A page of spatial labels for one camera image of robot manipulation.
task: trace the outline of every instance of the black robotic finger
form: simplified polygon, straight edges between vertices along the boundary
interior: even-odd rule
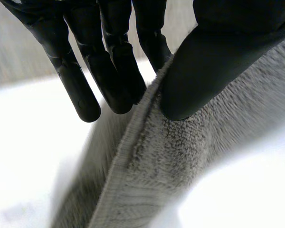
[[[190,117],[285,39],[285,23],[268,34],[194,29],[176,52],[162,85],[161,109],[171,120]]]
[[[139,103],[146,85],[139,72],[127,32],[132,11],[131,0],[99,0],[107,50],[133,104]]]
[[[43,46],[57,71],[79,117],[93,122],[100,116],[100,106],[68,42],[68,27],[57,5],[44,3],[13,4],[1,1]]]
[[[194,0],[198,26],[176,52],[161,109],[185,119],[285,39],[285,1]]]
[[[171,56],[166,37],[161,33],[167,0],[133,0],[140,45],[157,72]]]
[[[74,2],[70,4],[70,9],[64,13],[64,17],[108,105],[117,114],[130,111],[130,95],[102,42],[100,11],[96,1]]]

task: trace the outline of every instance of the black rubber fingertip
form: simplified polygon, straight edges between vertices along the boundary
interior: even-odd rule
[[[197,27],[181,44],[163,81],[163,114],[170,120],[193,115],[284,39],[285,24],[261,35],[205,32]]]
[[[125,114],[132,108],[130,95],[125,89],[107,52],[89,55],[86,64],[104,99],[116,114]]]
[[[80,119],[87,123],[96,121],[101,109],[80,66],[62,65],[57,72]]]
[[[124,42],[112,48],[112,59],[117,72],[134,105],[142,99],[147,87],[137,66],[132,45]]]

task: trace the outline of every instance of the gray towel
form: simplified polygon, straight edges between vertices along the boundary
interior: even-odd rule
[[[172,61],[135,110],[105,107],[52,228],[146,228],[212,165],[285,120],[285,41],[179,122],[159,109]]]

